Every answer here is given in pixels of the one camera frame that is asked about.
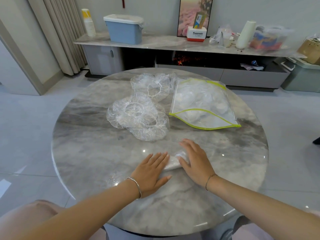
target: pink flower painting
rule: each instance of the pink flower painting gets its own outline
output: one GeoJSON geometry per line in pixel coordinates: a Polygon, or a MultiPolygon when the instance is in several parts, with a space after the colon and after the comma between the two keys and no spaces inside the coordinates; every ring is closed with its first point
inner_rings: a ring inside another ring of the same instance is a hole
{"type": "Polygon", "coordinates": [[[212,0],[180,0],[177,36],[186,37],[188,26],[193,26],[197,12],[205,12],[203,27],[208,29],[212,0]]]}

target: transparent bag with green zipper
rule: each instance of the transparent bag with green zipper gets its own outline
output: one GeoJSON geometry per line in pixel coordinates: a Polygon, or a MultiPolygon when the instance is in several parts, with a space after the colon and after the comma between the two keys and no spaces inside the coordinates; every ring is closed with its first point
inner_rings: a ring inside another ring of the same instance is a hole
{"type": "Polygon", "coordinates": [[[169,115],[202,130],[241,127],[219,81],[178,78],[169,115]]]}

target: marble countertop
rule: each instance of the marble countertop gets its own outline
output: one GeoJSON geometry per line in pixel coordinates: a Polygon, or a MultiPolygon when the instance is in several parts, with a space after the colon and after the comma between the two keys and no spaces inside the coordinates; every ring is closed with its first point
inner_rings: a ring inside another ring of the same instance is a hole
{"type": "Polygon", "coordinates": [[[81,36],[79,39],[77,39],[74,43],[82,45],[116,46],[170,51],[190,51],[225,53],[236,55],[306,58],[306,56],[291,49],[280,49],[278,51],[257,51],[250,48],[238,49],[235,45],[232,45],[230,48],[224,48],[218,47],[217,45],[210,45],[209,38],[206,39],[204,42],[191,42],[187,41],[187,39],[183,37],[176,37],[170,35],[155,35],[145,32],[142,35],[142,43],[136,45],[112,42],[110,40],[110,35],[108,32],[97,32],[97,35],[94,37],[89,37],[87,34],[85,34],[81,36]]]}
{"type": "MultiPolygon", "coordinates": [[[[107,121],[107,108],[133,93],[133,76],[172,72],[182,78],[205,79],[168,68],[124,71],[91,84],[63,109],[53,131],[52,156],[58,177],[77,201],[117,185],[149,153],[178,151],[182,138],[194,140],[206,151],[219,176],[254,191],[260,188],[269,160],[266,135],[253,111],[229,89],[239,128],[200,130],[170,116],[166,137],[148,142],[107,121]]],[[[160,102],[167,114],[172,97],[170,94],[160,102]]],[[[212,228],[236,214],[222,199],[196,185],[183,169],[163,174],[173,177],[155,194],[134,201],[108,223],[139,234],[174,236],[212,228]]]]}

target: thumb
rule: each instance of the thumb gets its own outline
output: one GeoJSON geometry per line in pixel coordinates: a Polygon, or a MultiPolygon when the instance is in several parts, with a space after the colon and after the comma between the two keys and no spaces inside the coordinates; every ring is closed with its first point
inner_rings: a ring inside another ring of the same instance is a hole
{"type": "Polygon", "coordinates": [[[166,176],[166,177],[162,177],[161,179],[159,179],[156,183],[155,183],[155,188],[160,188],[163,185],[165,185],[170,179],[172,178],[172,175],[166,176]]]}
{"type": "Polygon", "coordinates": [[[187,172],[191,167],[189,166],[189,164],[186,162],[186,160],[184,160],[182,157],[178,157],[179,163],[180,165],[183,167],[183,169],[187,172]]]}

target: bracelet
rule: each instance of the bracelet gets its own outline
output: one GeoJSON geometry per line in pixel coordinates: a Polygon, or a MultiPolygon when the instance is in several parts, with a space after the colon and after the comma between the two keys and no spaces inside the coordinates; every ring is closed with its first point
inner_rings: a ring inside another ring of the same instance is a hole
{"type": "Polygon", "coordinates": [[[134,181],[136,183],[136,185],[138,187],[138,190],[139,190],[139,194],[140,194],[140,198],[139,199],[141,199],[142,198],[142,192],[141,192],[141,189],[140,189],[140,186],[139,186],[138,182],[132,177],[127,177],[127,179],[131,179],[132,181],[134,181]]]}
{"type": "Polygon", "coordinates": [[[208,182],[209,182],[209,179],[210,179],[211,177],[213,177],[214,175],[216,175],[216,174],[210,175],[209,178],[208,178],[208,180],[207,180],[207,182],[205,183],[205,189],[206,189],[207,191],[208,191],[208,189],[207,189],[207,184],[208,184],[208,182]]]}

